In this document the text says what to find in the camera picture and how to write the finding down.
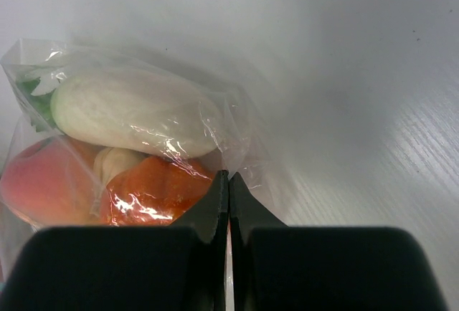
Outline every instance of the white surface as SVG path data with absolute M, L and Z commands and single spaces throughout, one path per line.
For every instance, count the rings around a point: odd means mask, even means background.
M 104 44 L 244 84 L 276 131 L 291 224 L 388 224 L 422 243 L 459 309 L 457 0 L 2 0 L 18 37 Z M 19 109 L 0 76 L 7 151 Z

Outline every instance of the plastic bag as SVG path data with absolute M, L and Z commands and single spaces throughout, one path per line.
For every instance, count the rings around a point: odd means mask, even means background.
M 167 225 L 220 169 L 260 185 L 260 122 L 235 86 L 203 87 L 116 52 L 43 40 L 19 40 L 1 64 L 26 120 L 0 196 L 36 228 Z

